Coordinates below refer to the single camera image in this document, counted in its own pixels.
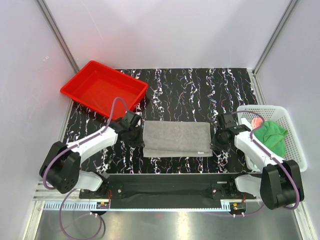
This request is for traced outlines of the grey towel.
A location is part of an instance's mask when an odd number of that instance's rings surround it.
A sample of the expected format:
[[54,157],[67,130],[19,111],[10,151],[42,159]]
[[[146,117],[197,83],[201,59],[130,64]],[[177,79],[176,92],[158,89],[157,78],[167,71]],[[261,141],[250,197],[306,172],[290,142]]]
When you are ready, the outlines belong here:
[[143,125],[145,158],[211,157],[208,122],[146,120]]

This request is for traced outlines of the green towel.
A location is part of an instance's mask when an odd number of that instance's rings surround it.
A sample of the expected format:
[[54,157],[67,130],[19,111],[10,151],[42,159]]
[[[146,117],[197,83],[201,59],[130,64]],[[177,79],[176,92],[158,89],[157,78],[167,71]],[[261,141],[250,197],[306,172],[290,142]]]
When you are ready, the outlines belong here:
[[254,132],[255,137],[269,150],[279,157],[286,155],[285,138],[288,130],[281,127],[275,121],[267,120],[264,125]]

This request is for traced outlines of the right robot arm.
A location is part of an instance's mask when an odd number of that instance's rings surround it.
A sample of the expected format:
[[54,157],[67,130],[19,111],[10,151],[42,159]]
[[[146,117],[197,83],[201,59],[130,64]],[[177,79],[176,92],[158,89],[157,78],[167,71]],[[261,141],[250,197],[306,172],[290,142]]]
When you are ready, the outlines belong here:
[[254,131],[238,124],[233,113],[218,115],[217,131],[211,139],[213,151],[225,151],[231,145],[255,162],[261,176],[240,174],[227,185],[228,195],[239,198],[244,193],[261,198],[264,205],[274,210],[295,210],[304,200],[300,167],[294,160],[285,160],[264,146]]

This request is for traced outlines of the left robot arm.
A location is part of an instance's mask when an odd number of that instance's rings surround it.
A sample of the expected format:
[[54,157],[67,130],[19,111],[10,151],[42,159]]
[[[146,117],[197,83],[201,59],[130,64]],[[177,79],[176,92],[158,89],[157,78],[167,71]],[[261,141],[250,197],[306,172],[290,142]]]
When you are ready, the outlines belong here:
[[124,117],[110,121],[96,132],[74,142],[53,143],[39,170],[48,190],[66,194],[74,189],[90,191],[103,198],[108,193],[106,176],[81,170],[81,165],[101,150],[122,141],[131,148],[143,147],[142,117],[127,111]]

